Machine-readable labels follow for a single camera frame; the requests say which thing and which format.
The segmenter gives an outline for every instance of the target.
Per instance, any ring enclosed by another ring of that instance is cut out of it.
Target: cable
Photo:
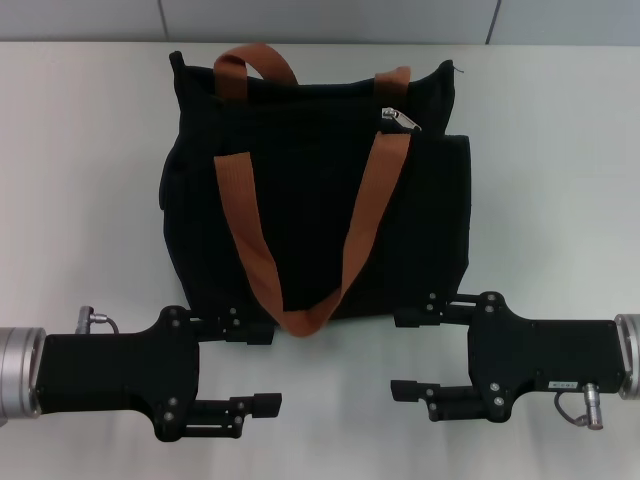
[[[556,396],[553,399],[553,404],[556,406],[556,410],[558,410],[558,413],[560,415],[562,415],[562,418],[564,418],[571,425],[575,425],[576,427],[584,427],[584,426],[586,426],[587,425],[587,416],[586,415],[580,415],[578,418],[573,418],[573,417],[571,417],[571,415],[569,415],[567,412],[565,412],[562,409],[562,407],[560,406],[560,396],[563,393],[564,392],[556,393]]]
[[[106,315],[103,315],[100,313],[92,314],[89,317],[89,324],[91,323],[108,323],[109,325],[111,325],[111,328],[113,328],[113,333],[115,334],[120,333],[120,330],[118,330],[118,325],[116,325],[116,322],[114,322],[112,319],[110,319]]]

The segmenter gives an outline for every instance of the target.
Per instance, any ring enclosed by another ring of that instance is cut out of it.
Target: black fabric
[[[169,253],[192,309],[230,307],[270,321],[253,297],[217,188],[216,155],[251,152],[262,230],[286,310],[307,309],[341,283],[342,248],[381,120],[373,82],[281,87],[249,82],[246,105],[215,97],[210,69],[171,56],[180,133],[160,187]],[[423,130],[383,217],[369,261],[335,316],[386,314],[450,298],[468,263],[470,155],[445,137],[451,62],[409,87],[404,112]]]

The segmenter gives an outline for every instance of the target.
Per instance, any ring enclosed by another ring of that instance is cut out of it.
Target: white table
[[[124,332],[184,304],[157,188],[177,133],[168,54],[223,45],[0,44],[0,326],[73,332],[78,307]],[[531,318],[640,310],[640,49],[282,46],[302,82],[346,82],[453,58],[448,128],[471,138],[471,265]],[[512,419],[430,423],[391,379],[468,384],[466,332],[339,322],[273,346],[202,345],[202,398],[282,392],[240,440],[158,442],[135,412],[56,414],[0,430],[0,477],[27,479],[599,479],[640,471],[640,403],[602,400],[605,429],[567,424],[552,395]],[[582,413],[580,395],[565,404]]]

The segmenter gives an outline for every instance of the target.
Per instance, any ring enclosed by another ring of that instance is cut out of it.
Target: metal connector
[[[600,394],[593,383],[584,386],[584,403],[587,406],[587,428],[602,430],[602,412],[600,411]]]
[[[88,335],[91,333],[92,323],[108,323],[113,329],[113,333],[120,333],[116,322],[103,313],[94,313],[93,307],[80,307],[78,315],[78,325],[76,327],[76,335]]]

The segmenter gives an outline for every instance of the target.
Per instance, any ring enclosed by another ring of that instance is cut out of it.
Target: label
[[[554,390],[575,390],[578,382],[549,382],[549,388]]]

